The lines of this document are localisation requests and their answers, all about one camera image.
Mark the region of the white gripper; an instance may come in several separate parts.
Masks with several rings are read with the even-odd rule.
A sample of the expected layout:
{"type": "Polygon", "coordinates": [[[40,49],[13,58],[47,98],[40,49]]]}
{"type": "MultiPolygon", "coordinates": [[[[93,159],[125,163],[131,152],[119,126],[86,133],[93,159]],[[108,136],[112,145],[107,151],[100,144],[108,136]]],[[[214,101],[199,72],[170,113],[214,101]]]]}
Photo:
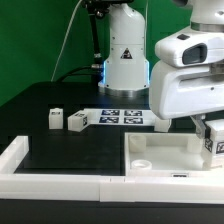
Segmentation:
{"type": "Polygon", "coordinates": [[[175,68],[159,61],[151,73],[149,106],[160,119],[191,116],[196,135],[206,139],[205,113],[224,110],[224,74],[212,74],[208,65],[175,68]]]}

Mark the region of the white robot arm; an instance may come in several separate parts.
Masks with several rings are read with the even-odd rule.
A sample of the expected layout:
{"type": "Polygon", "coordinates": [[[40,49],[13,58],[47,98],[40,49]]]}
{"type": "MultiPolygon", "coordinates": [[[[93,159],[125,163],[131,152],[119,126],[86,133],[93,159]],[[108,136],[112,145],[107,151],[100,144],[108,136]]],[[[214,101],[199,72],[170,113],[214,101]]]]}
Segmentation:
{"type": "Polygon", "coordinates": [[[145,58],[144,19],[126,4],[110,7],[110,54],[99,88],[132,95],[147,89],[160,119],[189,116],[202,138],[224,135],[224,119],[203,115],[224,110],[224,0],[172,0],[190,8],[190,25],[155,44],[159,61],[145,58]]]}

